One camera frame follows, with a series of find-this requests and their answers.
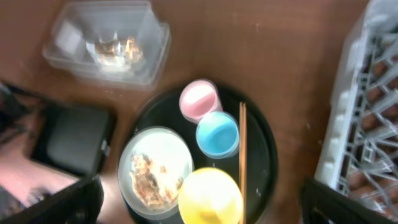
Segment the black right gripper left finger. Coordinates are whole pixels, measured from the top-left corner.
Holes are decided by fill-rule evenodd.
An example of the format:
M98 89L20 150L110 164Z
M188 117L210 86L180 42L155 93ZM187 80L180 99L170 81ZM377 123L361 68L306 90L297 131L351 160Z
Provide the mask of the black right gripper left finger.
M91 175L7 217L1 224L96 224L103 201L101 179Z

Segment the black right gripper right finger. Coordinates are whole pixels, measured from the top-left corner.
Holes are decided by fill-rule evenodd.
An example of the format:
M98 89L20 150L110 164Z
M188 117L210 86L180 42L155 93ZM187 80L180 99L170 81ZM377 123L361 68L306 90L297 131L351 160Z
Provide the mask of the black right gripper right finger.
M305 180L300 206L303 224L395 224L314 179Z

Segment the light blue plastic cup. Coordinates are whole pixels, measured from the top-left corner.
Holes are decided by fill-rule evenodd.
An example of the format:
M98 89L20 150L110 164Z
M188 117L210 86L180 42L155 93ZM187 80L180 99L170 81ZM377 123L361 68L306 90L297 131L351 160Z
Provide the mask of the light blue plastic cup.
M195 133L200 150L212 159L233 157L239 151L239 126L224 111L212 111L198 123Z

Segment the pink plastic cup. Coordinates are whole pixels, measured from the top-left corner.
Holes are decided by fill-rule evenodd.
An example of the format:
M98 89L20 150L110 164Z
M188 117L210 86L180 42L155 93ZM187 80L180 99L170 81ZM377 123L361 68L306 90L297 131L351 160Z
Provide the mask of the pink plastic cup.
M196 124L206 114L223 110L216 85L207 79L190 82L181 92L178 105L183 117Z

